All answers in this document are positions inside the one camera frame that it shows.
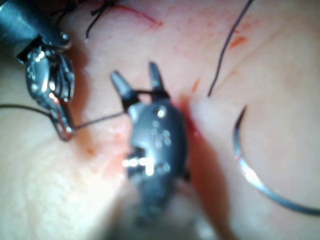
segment metal pin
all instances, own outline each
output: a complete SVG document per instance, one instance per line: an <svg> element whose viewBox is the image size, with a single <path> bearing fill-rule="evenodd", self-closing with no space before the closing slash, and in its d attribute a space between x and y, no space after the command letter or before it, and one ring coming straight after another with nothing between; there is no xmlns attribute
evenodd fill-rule
<svg viewBox="0 0 320 240"><path fill-rule="evenodd" d="M258 189L268 198L275 201L277 204L280 204L281 206L287 209L290 209L302 214L320 216L320 209L294 203L276 194L274 191L271 190L271 188L269 188L267 185L265 185L262 182L262 180L255 173L255 171L249 166L249 164L247 163L247 160L243 156L243 152L240 144L240 137L239 137L240 126L241 126L242 119L245 115L245 111L246 111L246 108L242 110L240 116L238 117L234 126L234 131L233 131L234 158L241 170L242 175L245 177L248 183L250 183L256 189Z"/></svg>

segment skin surface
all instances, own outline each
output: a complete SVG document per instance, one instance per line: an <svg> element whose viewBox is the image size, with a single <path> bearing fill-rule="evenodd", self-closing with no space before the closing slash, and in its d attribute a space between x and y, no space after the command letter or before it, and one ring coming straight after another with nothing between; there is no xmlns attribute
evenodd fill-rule
<svg viewBox="0 0 320 240"><path fill-rule="evenodd" d="M146 235L168 226L160 239L201 239L198 222L214 231L202 239L318 239L320 218L280 207L246 182L233 158L232 132L247 105L241 140L253 169L282 196L320 208L319 1L255 1L210 98L221 47L246 1L120 3L156 23L118 7L104 13L86 39L97 2L81 4L60 23L73 42L67 55L76 75L75 123L122 110L112 71L148 89L148 62L156 62L172 101L194 126L189 167L196 194L182 187L165 227L136 230L129 217L135 194L121 165L129 152L127 116L82 129L65 143L42 115L1 110L0 239L88 240L102 232L151 239ZM58 5L51 4L40 3L46 12ZM0 79L0 103L37 106L14 59L1 56ZM195 195L209 220L192 204ZM187 230L194 234L184 235Z"/></svg>

